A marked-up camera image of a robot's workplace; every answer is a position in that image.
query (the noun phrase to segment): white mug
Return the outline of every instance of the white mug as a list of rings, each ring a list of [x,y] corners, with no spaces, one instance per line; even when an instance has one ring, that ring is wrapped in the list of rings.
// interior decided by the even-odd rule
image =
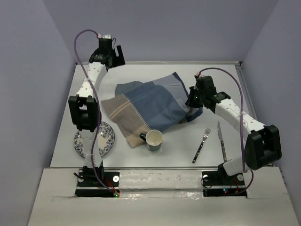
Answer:
[[[146,141],[146,145],[152,152],[160,149],[163,142],[163,135],[159,130],[152,129],[148,133],[141,133],[139,137]]]

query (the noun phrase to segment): cable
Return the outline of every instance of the cable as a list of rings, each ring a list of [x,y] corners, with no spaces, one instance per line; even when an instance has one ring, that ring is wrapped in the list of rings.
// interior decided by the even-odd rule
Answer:
[[[111,181],[108,178],[106,178],[106,181],[107,181],[108,185],[112,188],[112,190],[116,191],[116,189],[113,187]]]
[[[81,177],[80,175],[78,175],[77,173],[73,173],[73,175],[74,176],[76,176],[78,179],[81,179],[81,180],[83,180],[84,179],[84,177]]]
[[[239,89],[239,93],[240,93],[240,105],[241,105],[241,107],[240,107],[240,147],[241,147],[241,157],[242,157],[242,164],[243,164],[243,172],[246,173],[246,170],[245,170],[245,153],[244,153],[244,128],[243,128],[243,115],[242,115],[242,113],[244,111],[243,91],[241,90],[239,82],[237,81],[237,79],[231,73],[227,72],[224,69],[218,68],[218,67],[208,67],[208,68],[205,68],[205,69],[199,71],[197,77],[200,77],[200,75],[201,75],[201,73],[203,71],[211,70],[211,69],[225,72],[227,75],[229,75],[234,80],[234,82],[237,84],[237,87]]]
[[[80,60],[79,55],[78,55],[77,50],[76,50],[76,41],[77,41],[77,38],[78,38],[82,33],[85,33],[85,32],[93,32],[94,34],[96,34],[96,37],[98,37],[98,33],[97,33],[96,31],[94,31],[94,30],[91,30],[91,29],[83,30],[83,31],[81,31],[80,33],[78,33],[78,34],[75,36],[75,38],[74,38],[74,43],[73,43],[73,48],[74,48],[75,56],[76,56],[76,58],[77,58],[77,60],[78,60],[78,62],[79,62],[79,64],[80,64],[81,68],[83,69],[83,72],[84,72],[84,74],[85,74],[85,76],[86,76],[88,82],[90,83],[90,86],[91,86],[91,88],[92,88],[92,90],[93,90],[93,93],[94,93],[94,95],[95,95],[96,101],[97,101],[97,103],[98,103],[98,117],[97,117],[97,127],[96,127],[97,132],[95,133],[95,137],[94,137],[93,143],[92,143],[92,148],[91,148],[91,162],[92,162],[93,171],[94,171],[94,174],[95,174],[95,177],[96,177],[97,181],[98,181],[103,187],[105,187],[106,189],[108,189],[110,192],[114,193],[114,191],[113,191],[112,189],[108,188],[108,187],[101,181],[101,179],[99,178],[99,176],[98,176],[98,174],[97,174],[97,172],[96,172],[96,168],[95,168],[95,164],[94,164],[94,159],[93,159],[93,149],[94,149],[94,145],[95,145],[95,142],[96,142],[96,139],[97,139],[98,130],[99,130],[99,125],[100,125],[100,122],[101,122],[101,120],[102,120],[102,113],[100,112],[100,109],[99,109],[99,99],[98,99],[98,95],[97,95],[96,89],[95,89],[93,83],[91,82],[91,80],[89,79],[89,76],[88,76],[88,74],[87,74],[87,72],[86,72],[86,70],[85,70],[85,68],[84,68],[84,65],[83,65],[82,61]]]
[[[238,182],[236,181],[236,179],[234,179],[234,182],[235,182],[235,184],[237,185],[235,193],[238,193],[238,190],[239,190],[239,184],[238,184]]]
[[[246,191],[249,189],[249,187],[251,186],[251,184],[253,183],[253,180],[254,180],[254,173],[253,173],[253,170],[250,169],[250,172],[251,172],[252,176],[251,176],[251,180],[250,180],[250,183],[248,184],[248,186],[245,187],[244,190],[241,190],[241,191],[238,192],[238,193],[235,193],[235,194],[229,194],[229,195],[227,195],[227,196],[235,196],[235,195],[239,195],[239,194],[242,194],[242,193],[246,192]]]
[[[212,185],[211,185],[210,187],[206,187],[206,186],[204,185],[203,181],[204,181],[204,178],[202,178],[202,179],[201,179],[201,185],[202,185],[204,188],[207,188],[207,189],[209,189],[209,188],[211,188],[211,187],[212,187]]]
[[[113,38],[112,41],[115,41],[114,44],[113,44],[113,49],[115,49],[115,44],[116,44],[117,40],[116,40],[116,38]]]

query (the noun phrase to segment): cup handle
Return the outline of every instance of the cup handle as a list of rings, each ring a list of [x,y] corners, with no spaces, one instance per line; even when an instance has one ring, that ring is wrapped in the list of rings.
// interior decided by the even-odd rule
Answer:
[[[140,137],[142,140],[146,141],[146,134],[145,134],[145,133],[139,134],[139,137]]]

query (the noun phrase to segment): blue and white plate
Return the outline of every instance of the blue and white plate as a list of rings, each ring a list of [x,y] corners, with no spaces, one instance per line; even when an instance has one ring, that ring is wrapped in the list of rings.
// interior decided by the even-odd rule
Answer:
[[[101,157],[107,154],[112,149],[115,142],[115,133],[108,123],[103,121],[100,123],[97,141]],[[76,132],[74,137],[74,149],[77,154],[84,158],[83,139],[80,137],[79,131]]]

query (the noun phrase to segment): red wire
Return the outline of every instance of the red wire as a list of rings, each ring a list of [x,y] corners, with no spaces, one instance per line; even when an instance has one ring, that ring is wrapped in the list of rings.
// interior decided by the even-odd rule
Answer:
[[[107,180],[109,186],[114,190],[114,192],[117,192],[116,189],[114,188],[114,186],[112,185],[111,181],[108,178],[106,180]]]
[[[235,192],[235,193],[237,193],[238,190],[239,190],[239,184],[237,183],[236,179],[234,179],[234,182],[235,182],[235,184],[237,185],[237,189],[236,189],[236,192]]]

